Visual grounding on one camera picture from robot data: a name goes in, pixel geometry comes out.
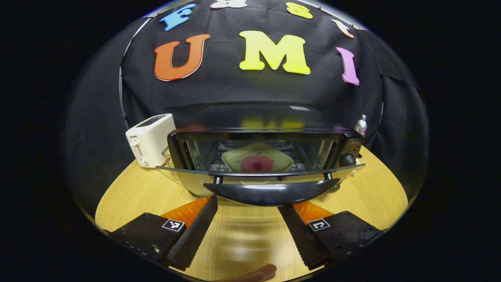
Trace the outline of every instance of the toaster knob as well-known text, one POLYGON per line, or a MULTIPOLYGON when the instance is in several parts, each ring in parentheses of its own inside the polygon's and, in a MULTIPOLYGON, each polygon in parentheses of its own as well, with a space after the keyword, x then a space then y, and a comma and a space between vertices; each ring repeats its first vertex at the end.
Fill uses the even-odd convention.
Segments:
POLYGON ((357 164, 357 160, 352 154, 344 153, 339 159, 340 167, 354 166, 357 164))
POLYGON ((139 160, 139 164, 142 166, 142 167, 145 167, 148 165, 148 161, 146 159, 140 159, 139 160))

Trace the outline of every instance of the wooden table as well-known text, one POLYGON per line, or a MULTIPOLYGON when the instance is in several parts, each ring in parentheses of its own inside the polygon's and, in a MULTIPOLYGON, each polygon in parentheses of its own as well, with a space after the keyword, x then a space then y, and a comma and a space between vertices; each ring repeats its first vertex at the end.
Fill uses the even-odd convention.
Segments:
MULTIPOLYGON (((380 230, 391 227, 408 206, 405 192, 371 152, 362 147, 360 154, 365 167, 344 180, 338 191, 310 202, 333 213, 350 211, 380 230)), ((133 161, 104 194, 95 222, 114 231, 144 212, 161 215, 196 199, 158 170, 144 169, 133 161)), ((270 281, 313 272, 303 264, 276 207, 241 205, 218 197, 218 211, 191 266, 180 272, 216 280, 242 275, 267 263, 277 266, 270 281)))

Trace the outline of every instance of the oven door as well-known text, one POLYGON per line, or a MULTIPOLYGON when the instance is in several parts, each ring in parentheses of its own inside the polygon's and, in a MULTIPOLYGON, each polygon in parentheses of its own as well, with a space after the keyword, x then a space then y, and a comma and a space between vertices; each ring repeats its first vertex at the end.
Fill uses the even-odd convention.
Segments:
POLYGON ((358 164, 338 169, 260 174, 194 171, 168 166, 157 166, 157 169, 194 196, 214 193, 247 205, 283 206, 335 191, 339 183, 364 166, 358 164))

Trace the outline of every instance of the letter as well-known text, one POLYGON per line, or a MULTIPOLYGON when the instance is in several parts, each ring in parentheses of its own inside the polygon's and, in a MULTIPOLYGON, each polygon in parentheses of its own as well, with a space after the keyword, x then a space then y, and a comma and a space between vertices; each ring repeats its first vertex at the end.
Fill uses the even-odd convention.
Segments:
POLYGON ((353 53, 341 47, 336 47, 336 50, 338 50, 339 54, 341 54, 341 59, 343 59, 343 65, 345 68, 345 72, 343 73, 343 80, 354 85, 359 85, 360 80, 358 80, 357 73, 355 72, 353 53))
POLYGON ((346 25, 344 25, 342 22, 337 21, 337 20, 335 20, 335 19, 331 19, 331 21, 335 22, 335 23, 338 25, 338 28, 339 28, 339 29, 340 29, 340 30, 341 30, 341 31, 342 31, 342 32, 343 32, 346 36, 348 36, 349 38, 355 38, 355 37, 353 36, 353 34, 351 34, 351 33, 349 33, 349 32, 348 32, 349 28, 348 28, 346 25))
POLYGON ((160 21, 165 22, 165 24, 167 25, 167 27, 165 28, 165 31, 171 30, 174 27, 186 22, 189 19, 189 17, 182 18, 181 16, 187 16, 187 15, 191 14, 191 9, 189 9, 189 8, 194 7, 194 6, 196 6, 196 4, 186 5, 186 6, 182 7, 181 9, 163 17, 160 21))
POLYGON ((307 19, 313 18, 313 15, 309 13, 310 10, 308 8, 306 8, 305 6, 302 6, 302 5, 299 5, 296 3, 292 3, 292 2, 287 2, 287 3, 285 3, 285 5, 287 5, 287 10, 289 11, 289 13, 291 13, 293 15, 300 16, 300 17, 307 18, 307 19))
POLYGON ((190 44, 188 61, 180 67, 172 66, 172 54, 179 41, 172 41, 155 49, 155 76, 163 81, 184 78, 194 73, 202 63, 203 44, 209 34, 199 34, 188 37, 186 42, 190 44))
POLYGON ((210 5, 210 7, 213 9, 226 8, 226 7, 242 8, 247 6, 245 1, 246 0, 217 0, 217 2, 210 5))
POLYGON ((270 67, 278 69, 284 56, 287 60, 283 68, 288 72, 310 74, 306 65, 303 44, 305 40, 294 35, 284 35, 275 45, 273 41, 261 31, 242 31, 240 36, 245 38, 245 60, 240 63, 242 70, 262 70, 265 64, 259 58, 263 55, 270 67))

